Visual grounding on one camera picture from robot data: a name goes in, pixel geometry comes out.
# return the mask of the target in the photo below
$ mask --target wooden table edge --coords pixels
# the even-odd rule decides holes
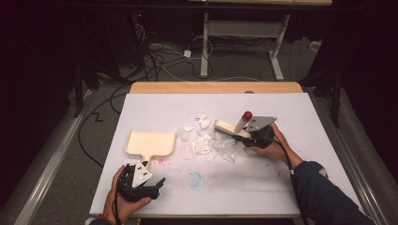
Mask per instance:
[[[302,93],[297,82],[135,82],[130,94]]]

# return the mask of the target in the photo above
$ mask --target dark jacket sleeve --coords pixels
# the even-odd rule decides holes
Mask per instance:
[[[317,162],[303,161],[295,169],[298,197],[316,224],[375,224],[338,187],[322,175]]]
[[[106,221],[105,219],[96,218],[93,221],[91,221],[89,225],[112,225],[112,224]]]

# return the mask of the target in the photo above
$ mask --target human hand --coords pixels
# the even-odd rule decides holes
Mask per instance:
[[[298,166],[302,162],[301,157],[299,157],[293,151],[293,149],[289,146],[289,144],[287,143],[286,138],[281,133],[281,131],[278,129],[276,124],[275,123],[271,123],[270,126],[271,126],[271,128],[273,129],[273,131],[275,133],[275,137],[276,137],[277,141],[279,140],[279,142],[282,144],[282,146],[286,150],[286,153],[289,156],[291,164],[292,164],[292,169],[295,169],[296,166]],[[266,148],[260,148],[260,147],[253,146],[252,150],[254,152],[256,152],[257,154],[259,154],[259,155],[269,156],[270,158],[276,159],[276,160],[280,160],[280,161],[284,162],[287,165],[287,159],[286,159],[286,155],[284,154],[283,149],[275,142],[272,142],[272,144],[270,144]]]
[[[113,204],[115,199],[115,192],[116,192],[116,185],[117,179],[119,178],[120,174],[125,169],[125,166],[120,167],[120,169],[114,175],[114,179],[112,180],[112,187],[111,190],[108,192],[108,196],[106,197],[105,206],[103,207],[103,215],[105,215],[111,222],[116,224],[116,219],[113,213]],[[132,213],[141,209],[142,207],[146,206],[151,202],[149,197],[145,197],[138,202],[129,202],[126,201],[122,197],[117,198],[117,213],[118,217],[121,220],[122,224],[125,223]]]

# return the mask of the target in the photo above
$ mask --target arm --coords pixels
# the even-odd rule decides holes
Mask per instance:
[[[316,224],[375,224],[360,212],[351,199],[320,173],[323,169],[320,164],[303,161],[289,146],[278,127],[274,123],[271,127],[290,158],[298,184],[298,197],[309,218]],[[283,150],[276,143],[264,149],[252,147],[252,150],[287,164]]]
[[[99,218],[90,222],[90,225],[113,225],[116,224],[116,219],[113,214],[112,208],[115,199],[115,192],[116,192],[116,185],[117,179],[119,178],[120,174],[124,170],[124,166],[120,167],[117,173],[112,180],[112,187],[111,190],[108,192],[108,196],[106,197],[106,202],[103,207],[103,213],[100,215]],[[121,223],[124,224],[132,213],[139,210],[140,208],[146,206],[151,202],[151,199],[146,197],[141,199],[138,202],[128,202],[122,197],[117,198],[117,209],[118,209],[118,216],[121,220]]]

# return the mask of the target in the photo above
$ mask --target desk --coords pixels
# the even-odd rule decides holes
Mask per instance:
[[[209,94],[214,90],[215,93],[228,94]],[[256,94],[242,94],[248,90]],[[304,159],[310,158],[332,168],[329,171],[332,182],[359,204],[312,102],[296,83],[138,82],[130,92],[132,94],[126,97],[90,214],[101,212],[116,169],[136,160],[123,151],[130,130],[176,131],[187,122],[195,123],[194,116],[205,112],[211,119],[234,121],[244,109],[254,114],[278,116],[278,125],[291,140],[292,147],[300,149],[299,154]],[[305,126],[312,129],[303,131]],[[204,162],[203,158],[185,160],[182,149],[189,144],[177,140],[175,152],[170,157],[152,160],[152,182],[156,183],[163,177],[166,177],[166,182],[160,197],[137,211],[136,217],[299,217],[287,168],[281,162],[253,152],[248,152],[248,156],[239,160],[238,164],[222,158],[215,159],[211,164]],[[192,187],[186,181],[191,173],[200,174],[202,183],[199,187]]]
[[[289,6],[330,6],[331,0],[207,0],[201,1],[210,3],[229,4],[263,4],[263,5],[289,5]],[[269,51],[269,60],[272,64],[274,75],[277,81],[283,81],[283,74],[278,62],[278,52],[283,42],[283,36],[289,22],[290,15],[284,15],[281,22],[240,22],[210,20],[208,13],[205,13],[203,29],[203,52],[201,61],[201,77],[207,77],[208,36],[237,36],[253,38],[277,38],[273,51]]]

